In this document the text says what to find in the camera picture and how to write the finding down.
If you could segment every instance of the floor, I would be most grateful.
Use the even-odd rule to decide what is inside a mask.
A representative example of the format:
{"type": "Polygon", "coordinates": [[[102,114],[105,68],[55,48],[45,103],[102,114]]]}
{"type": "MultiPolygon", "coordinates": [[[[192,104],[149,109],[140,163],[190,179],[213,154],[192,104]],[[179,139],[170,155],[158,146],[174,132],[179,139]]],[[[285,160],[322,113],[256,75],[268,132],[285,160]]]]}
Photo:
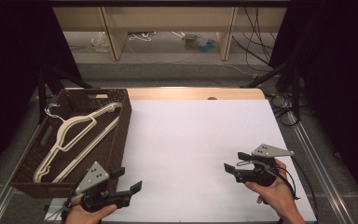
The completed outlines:
{"type": "MultiPolygon", "coordinates": [[[[197,35],[215,41],[214,34],[197,35]]],[[[245,36],[250,37],[251,34],[237,33],[234,37],[258,58],[246,54],[239,44],[233,42],[227,61],[221,61],[215,49],[199,51],[194,46],[186,46],[180,36],[170,32],[150,33],[148,38],[138,35],[143,40],[127,40],[120,60],[115,62],[109,52],[97,52],[91,45],[98,39],[98,33],[65,33],[65,36],[83,79],[94,87],[238,88],[271,70],[260,60],[267,61],[268,55],[259,45],[246,39],[245,36]]],[[[276,34],[262,34],[263,44],[272,48],[274,36],[276,34]]],[[[282,92],[275,95],[274,85],[278,78],[273,77],[258,87],[270,99],[277,116],[282,107],[290,104],[290,94],[282,92]]],[[[75,87],[67,81],[63,84],[75,87]]],[[[319,223],[358,223],[358,186],[339,159],[317,115],[308,106],[305,94],[302,94],[301,104],[304,106],[300,113],[301,121],[296,126],[288,125],[294,121],[290,113],[283,113],[277,122],[287,147],[295,151],[310,181],[309,186],[307,179],[300,175],[311,204],[314,205],[316,200],[319,223]]],[[[0,157],[0,223],[12,223],[13,220],[16,223],[43,223],[51,201],[32,199],[7,185],[23,150],[32,139],[37,121],[38,101],[35,95],[10,146],[0,157]]]]}

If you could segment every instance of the cable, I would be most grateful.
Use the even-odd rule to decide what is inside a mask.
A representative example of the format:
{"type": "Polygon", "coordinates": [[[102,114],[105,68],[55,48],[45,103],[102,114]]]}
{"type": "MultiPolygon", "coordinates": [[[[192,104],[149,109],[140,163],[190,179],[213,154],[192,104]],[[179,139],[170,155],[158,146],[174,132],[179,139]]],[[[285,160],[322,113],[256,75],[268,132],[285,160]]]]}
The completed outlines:
{"type": "Polygon", "coordinates": [[[270,34],[271,34],[272,38],[274,39],[274,41],[276,41],[277,38],[272,33],[270,33],[270,34]]]}
{"type": "Polygon", "coordinates": [[[264,47],[264,48],[272,49],[272,47],[270,47],[270,46],[266,46],[266,45],[263,45],[263,44],[254,42],[254,40],[251,40],[248,36],[246,36],[246,34],[245,34],[244,32],[242,32],[242,34],[243,34],[243,36],[245,36],[245,38],[246,38],[247,40],[249,40],[250,42],[252,42],[252,43],[254,43],[254,44],[256,44],[256,45],[259,45],[259,46],[264,47]]]}
{"type": "Polygon", "coordinates": [[[275,105],[275,103],[274,103],[274,99],[278,98],[278,94],[276,94],[276,95],[271,94],[270,97],[271,97],[271,99],[269,100],[269,103],[271,104],[272,108],[284,108],[283,106],[286,105],[286,99],[284,98],[284,96],[282,97],[283,102],[280,105],[275,105]]]}
{"type": "MultiPolygon", "coordinates": [[[[137,52],[135,52],[131,47],[130,45],[128,44],[128,42],[126,41],[125,42],[125,45],[126,47],[134,54],[137,54],[137,52]]],[[[165,63],[165,62],[145,62],[145,61],[142,61],[140,59],[137,60],[137,62],[140,62],[140,63],[165,63]]],[[[218,66],[222,66],[222,67],[227,67],[227,68],[232,68],[232,69],[235,69],[237,70],[238,72],[242,73],[242,74],[245,74],[247,76],[253,76],[254,74],[252,73],[247,73],[245,71],[241,71],[239,68],[235,67],[235,66],[232,66],[232,65],[228,65],[228,64],[221,64],[221,63],[210,63],[210,62],[188,62],[188,61],[177,61],[177,62],[167,62],[167,64],[171,64],[171,63],[186,63],[186,64],[203,64],[203,63],[206,63],[206,64],[214,64],[214,65],[218,65],[218,66]]]]}
{"type": "Polygon", "coordinates": [[[252,54],[255,58],[257,58],[258,60],[260,60],[262,63],[264,64],[269,64],[269,62],[265,61],[264,59],[258,57],[255,53],[251,52],[250,50],[248,50],[246,47],[244,47],[243,45],[241,45],[237,39],[235,39],[234,36],[232,36],[232,39],[240,46],[241,49],[244,49],[247,53],[252,54]]]}
{"type": "Polygon", "coordinates": [[[55,213],[53,213],[51,216],[47,217],[47,218],[46,218],[46,220],[49,220],[50,218],[52,218],[52,217],[54,217],[54,216],[55,216],[55,218],[54,218],[54,220],[53,220],[53,221],[56,221],[56,220],[57,220],[58,215],[60,214],[60,212],[61,212],[62,210],[63,210],[63,209],[62,209],[62,208],[60,208],[60,209],[59,209],[59,210],[57,210],[55,213]]]}
{"type": "Polygon", "coordinates": [[[292,158],[293,162],[296,164],[298,170],[304,176],[305,180],[307,181],[308,186],[310,187],[310,194],[312,195],[312,199],[313,199],[313,212],[315,213],[316,222],[318,222],[318,204],[316,203],[315,193],[313,191],[312,185],[310,184],[310,180],[306,176],[304,170],[301,168],[301,166],[298,163],[298,161],[296,160],[296,158],[294,158],[294,157],[291,157],[291,158],[292,158]]]}
{"type": "Polygon", "coordinates": [[[149,35],[155,35],[155,34],[156,32],[141,33],[142,38],[139,37],[138,35],[132,34],[133,37],[129,37],[129,40],[140,39],[142,41],[150,42],[152,41],[152,39],[149,37],[149,35]]]}
{"type": "Polygon", "coordinates": [[[260,33],[260,26],[259,26],[259,24],[258,24],[258,7],[255,8],[255,24],[253,24],[252,19],[250,18],[249,13],[248,13],[248,10],[246,9],[246,7],[245,7],[244,9],[245,9],[246,16],[248,17],[248,20],[249,20],[249,22],[251,23],[252,29],[253,29],[252,35],[251,35],[251,38],[250,38],[250,39],[252,40],[253,34],[255,34],[255,35],[258,37],[258,40],[259,40],[260,43],[261,43],[263,52],[264,52],[264,54],[265,54],[267,60],[269,60],[270,55],[269,55],[268,51],[266,50],[265,45],[263,44],[263,40],[262,40],[262,38],[261,38],[261,33],[260,33]]]}
{"type": "Polygon", "coordinates": [[[77,187],[79,186],[80,182],[83,180],[84,176],[86,175],[83,175],[80,179],[77,180],[76,184],[74,185],[74,187],[71,189],[71,192],[69,193],[68,195],[68,198],[66,199],[66,201],[62,204],[62,208],[60,209],[61,210],[61,221],[62,221],[62,224],[65,223],[66,221],[66,218],[68,217],[68,214],[69,214],[69,211],[71,210],[71,208],[73,208],[74,206],[78,205],[70,205],[71,204],[71,200],[72,198],[74,197],[75,193],[76,193],[76,189],[77,187]]]}
{"type": "Polygon", "coordinates": [[[266,169],[266,171],[270,171],[271,173],[273,173],[274,175],[276,175],[277,177],[279,177],[286,185],[287,187],[290,189],[290,191],[292,192],[292,195],[293,195],[293,198],[295,200],[297,200],[297,196],[296,196],[296,187],[293,188],[292,185],[289,183],[289,181],[287,181],[286,178],[284,178],[281,174],[279,174],[279,172],[275,172],[271,167],[269,167],[268,165],[266,165],[264,162],[262,161],[240,161],[237,163],[237,166],[243,166],[243,165],[248,165],[248,164],[259,164],[259,165],[262,165],[264,166],[264,168],[266,169]]]}
{"type": "Polygon", "coordinates": [[[285,171],[289,175],[290,179],[292,180],[293,190],[294,190],[295,195],[296,195],[296,183],[295,183],[295,180],[293,179],[292,175],[286,169],[283,169],[280,166],[278,166],[278,169],[281,169],[281,170],[285,171]]]}

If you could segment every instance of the brown basket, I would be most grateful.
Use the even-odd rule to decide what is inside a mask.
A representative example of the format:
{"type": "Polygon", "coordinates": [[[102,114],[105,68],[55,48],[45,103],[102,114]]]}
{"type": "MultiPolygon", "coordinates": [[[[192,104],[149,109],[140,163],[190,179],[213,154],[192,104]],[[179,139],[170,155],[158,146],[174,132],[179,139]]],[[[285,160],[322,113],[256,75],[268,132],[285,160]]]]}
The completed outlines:
{"type": "MultiPolygon", "coordinates": [[[[52,107],[50,112],[67,120],[74,116],[88,115],[113,102],[121,102],[122,107],[96,118],[97,125],[67,152],[59,151],[50,164],[48,174],[42,177],[41,183],[35,183],[33,182],[34,172],[56,143],[57,131],[62,125],[60,119],[46,117],[30,147],[27,148],[28,151],[11,180],[11,186],[34,198],[65,198],[95,161],[100,163],[108,173],[119,168],[131,118],[131,103],[127,90],[63,90],[57,100],[60,106],[52,107]],[[102,139],[62,182],[51,183],[117,116],[119,120],[116,128],[102,139]]],[[[84,122],[71,127],[63,144],[65,145],[87,125],[88,123],[84,122]]],[[[116,187],[117,181],[110,181],[109,190],[115,192],[116,187]]]]}

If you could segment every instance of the person's finger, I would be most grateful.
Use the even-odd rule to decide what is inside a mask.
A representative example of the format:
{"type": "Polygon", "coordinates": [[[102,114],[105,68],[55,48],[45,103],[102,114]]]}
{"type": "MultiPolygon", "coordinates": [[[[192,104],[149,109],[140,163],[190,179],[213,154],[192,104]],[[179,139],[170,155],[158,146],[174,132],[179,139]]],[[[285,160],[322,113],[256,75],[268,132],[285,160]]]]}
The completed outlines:
{"type": "Polygon", "coordinates": [[[287,179],[287,176],[286,176],[286,164],[284,164],[283,162],[281,162],[278,159],[275,159],[275,163],[277,164],[278,167],[282,168],[282,169],[279,169],[278,173],[280,175],[282,175],[284,178],[287,179]]]}
{"type": "Polygon", "coordinates": [[[256,184],[255,182],[245,182],[246,188],[250,189],[251,191],[254,191],[258,194],[261,194],[264,190],[263,186],[260,186],[256,184]]]}
{"type": "Polygon", "coordinates": [[[101,210],[95,213],[95,218],[97,221],[103,219],[104,217],[109,216],[117,210],[117,206],[115,204],[111,204],[103,207],[101,210]]]}
{"type": "Polygon", "coordinates": [[[286,169],[286,164],[284,164],[282,161],[275,159],[275,162],[277,163],[277,166],[286,169]]]}
{"type": "Polygon", "coordinates": [[[262,203],[262,202],[264,202],[264,198],[261,197],[261,195],[258,195],[258,197],[257,197],[257,203],[262,203]]]}
{"type": "Polygon", "coordinates": [[[71,204],[71,206],[77,206],[77,205],[81,204],[81,199],[78,198],[76,200],[73,200],[73,201],[71,201],[70,204],[71,204]]]}

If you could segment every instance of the clothes hanger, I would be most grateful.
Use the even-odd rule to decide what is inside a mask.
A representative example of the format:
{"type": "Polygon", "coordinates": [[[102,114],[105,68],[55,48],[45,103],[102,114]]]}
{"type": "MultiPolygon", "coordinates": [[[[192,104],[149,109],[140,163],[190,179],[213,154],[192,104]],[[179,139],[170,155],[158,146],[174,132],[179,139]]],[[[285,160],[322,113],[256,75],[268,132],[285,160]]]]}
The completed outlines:
{"type": "Polygon", "coordinates": [[[54,144],[54,146],[51,148],[50,152],[48,153],[48,155],[43,159],[42,163],[40,163],[40,165],[38,166],[38,168],[36,169],[36,171],[34,172],[34,182],[35,183],[40,183],[42,180],[42,176],[48,174],[49,169],[50,169],[50,164],[53,161],[54,157],[57,155],[57,153],[61,150],[61,151],[68,151],[69,149],[71,149],[71,147],[76,144],[86,133],[89,132],[89,130],[91,130],[96,124],[97,124],[97,120],[96,118],[98,118],[99,116],[101,116],[104,113],[107,112],[113,112],[115,111],[115,109],[117,107],[121,107],[122,103],[112,103],[109,105],[106,105],[92,113],[90,113],[87,116],[76,116],[76,117],[72,117],[68,120],[64,120],[63,118],[57,116],[57,115],[52,115],[49,111],[49,109],[53,106],[59,106],[56,104],[52,104],[52,105],[48,105],[45,109],[46,113],[51,116],[52,118],[58,118],[62,120],[62,125],[60,126],[59,130],[57,131],[57,140],[56,143],[54,144]],[[68,144],[66,144],[65,146],[63,146],[63,140],[65,139],[66,133],[68,132],[68,130],[73,127],[74,125],[81,123],[81,122],[86,122],[86,121],[90,121],[91,123],[85,128],[83,129],[77,136],[74,137],[74,139],[72,139],[68,144]]]}
{"type": "Polygon", "coordinates": [[[117,126],[117,122],[118,122],[118,118],[117,117],[115,120],[113,120],[108,126],[106,126],[106,128],[100,133],[98,134],[98,136],[96,138],[94,138],[94,140],[92,140],[92,142],[89,143],[89,145],[87,147],[85,147],[83,149],[83,151],[80,152],[80,154],[71,161],[71,163],[69,163],[66,168],[52,181],[53,183],[57,183],[57,182],[61,182],[63,181],[68,175],[69,173],[72,172],[72,170],[87,156],[87,154],[89,154],[89,152],[92,151],[92,149],[98,145],[98,143],[112,130],[117,126]]]}

